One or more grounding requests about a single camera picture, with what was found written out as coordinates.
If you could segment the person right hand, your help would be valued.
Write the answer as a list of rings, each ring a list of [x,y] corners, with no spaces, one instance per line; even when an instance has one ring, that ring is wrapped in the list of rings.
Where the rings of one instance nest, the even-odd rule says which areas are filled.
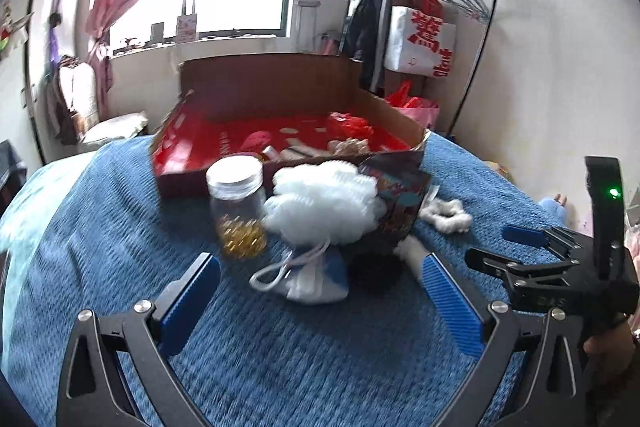
[[[634,358],[636,344],[627,322],[590,337],[584,350],[594,366],[594,379],[605,385],[626,372]]]

